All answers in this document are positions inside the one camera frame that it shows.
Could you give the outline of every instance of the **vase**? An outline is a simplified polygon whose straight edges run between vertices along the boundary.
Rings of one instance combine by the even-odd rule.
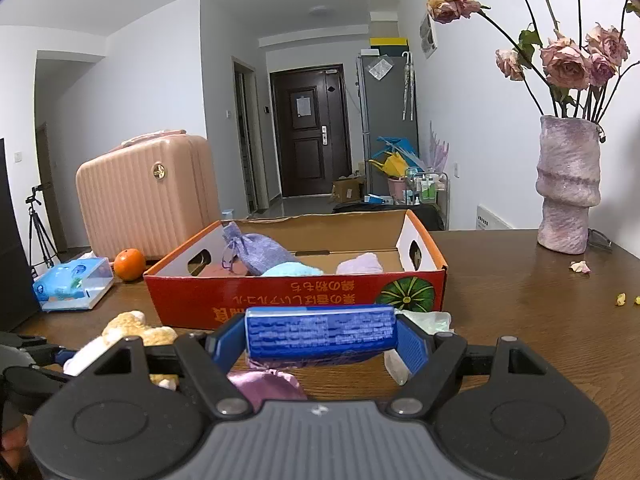
[[[600,127],[543,116],[536,190],[545,200],[538,243],[565,254],[587,248],[589,208],[600,203]]]

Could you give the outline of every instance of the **tripod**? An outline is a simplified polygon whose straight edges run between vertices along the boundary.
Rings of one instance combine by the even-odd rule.
[[[51,238],[49,238],[49,235],[47,234],[47,231],[44,228],[44,224],[42,223],[42,220],[40,220],[40,216],[38,215],[38,212],[33,206],[34,202],[38,205],[42,205],[42,202],[36,198],[36,193],[38,191],[42,191],[43,189],[47,189],[47,187],[50,187],[50,186],[51,186],[50,183],[46,183],[46,184],[40,184],[39,186],[36,186],[36,187],[32,187],[31,196],[27,197],[27,200],[24,201],[24,203],[29,205],[29,266],[31,267],[31,275],[34,278],[36,278],[38,275],[36,271],[36,266],[45,264],[47,266],[47,269],[50,269],[51,267],[55,266],[55,263],[53,262],[53,257],[58,255],[58,251],[56,250],[56,247],[53,245]],[[44,261],[35,265],[33,265],[33,259],[31,255],[31,252],[32,252],[31,246],[32,246],[32,240],[33,240],[34,228],[36,231],[36,236],[38,237],[40,251],[42,252],[42,257],[44,258]]]

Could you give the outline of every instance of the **orange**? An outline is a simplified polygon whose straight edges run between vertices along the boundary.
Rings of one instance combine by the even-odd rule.
[[[142,276],[146,269],[146,260],[137,249],[125,249],[113,262],[113,272],[124,282],[132,282]]]

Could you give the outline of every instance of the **pink satin cloth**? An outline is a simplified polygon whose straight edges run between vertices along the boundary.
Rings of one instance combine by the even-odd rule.
[[[232,372],[229,380],[258,411],[265,400],[306,400],[306,393],[291,374],[277,370]]]

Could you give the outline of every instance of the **table top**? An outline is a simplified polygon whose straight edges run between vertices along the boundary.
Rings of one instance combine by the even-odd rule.
[[[493,345],[517,335],[573,381],[607,414],[612,439],[598,480],[640,478],[640,260],[619,247],[588,249],[591,274],[576,274],[577,258],[536,244],[535,231],[433,233],[449,264],[444,309],[470,344]],[[616,297],[626,293],[625,306]],[[39,314],[18,332],[79,348],[117,314],[158,315],[144,283],[116,284],[90,312]],[[295,375],[317,399],[385,399],[398,388],[382,356]]]

